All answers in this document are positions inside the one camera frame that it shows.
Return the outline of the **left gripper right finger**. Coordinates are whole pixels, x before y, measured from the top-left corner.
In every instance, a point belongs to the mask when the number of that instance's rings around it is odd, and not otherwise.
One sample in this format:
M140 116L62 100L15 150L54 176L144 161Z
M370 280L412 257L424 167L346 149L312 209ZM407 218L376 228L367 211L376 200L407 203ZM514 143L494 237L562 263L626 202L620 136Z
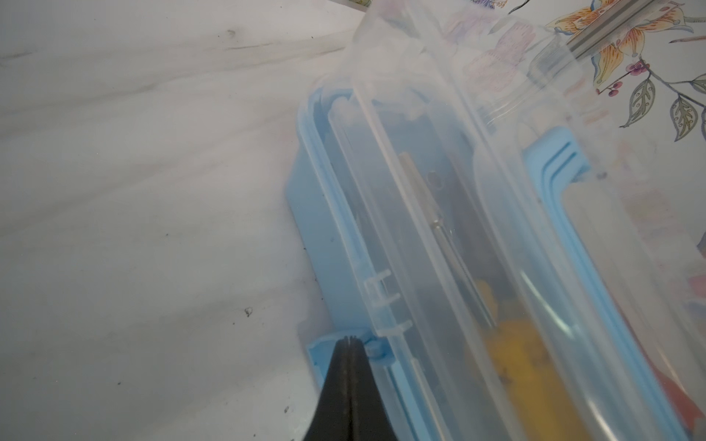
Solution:
M364 345L355 337L349 338L349 440L398 440Z

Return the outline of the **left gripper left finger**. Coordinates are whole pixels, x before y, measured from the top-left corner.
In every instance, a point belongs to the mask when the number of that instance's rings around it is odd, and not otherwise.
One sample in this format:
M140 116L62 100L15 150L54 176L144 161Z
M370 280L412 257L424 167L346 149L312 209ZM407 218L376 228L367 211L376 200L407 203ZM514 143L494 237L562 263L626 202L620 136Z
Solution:
M303 440L350 439L349 356L350 338L344 337L334 347L314 417Z

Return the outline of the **blue transparent plastic toolbox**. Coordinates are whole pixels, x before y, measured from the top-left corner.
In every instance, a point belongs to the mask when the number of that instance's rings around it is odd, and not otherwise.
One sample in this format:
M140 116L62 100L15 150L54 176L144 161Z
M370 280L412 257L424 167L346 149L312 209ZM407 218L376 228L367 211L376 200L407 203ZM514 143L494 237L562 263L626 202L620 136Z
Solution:
M457 176L591 437L705 437L705 262L601 94L659 76L675 1L593 1L539 26L498 1L368 1L298 111L286 197L334 331L362 341L398 440L528 440L399 154Z

